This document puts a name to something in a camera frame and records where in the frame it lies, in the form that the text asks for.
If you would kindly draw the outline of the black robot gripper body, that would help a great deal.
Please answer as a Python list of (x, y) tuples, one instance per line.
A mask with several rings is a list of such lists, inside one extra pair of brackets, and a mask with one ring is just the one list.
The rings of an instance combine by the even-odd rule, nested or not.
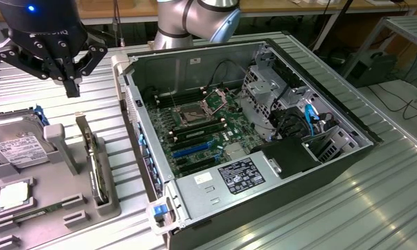
[(0, 1), (0, 12), (9, 27), (9, 38), (37, 57), (43, 49), (57, 59), (73, 57), (87, 39), (75, 1)]

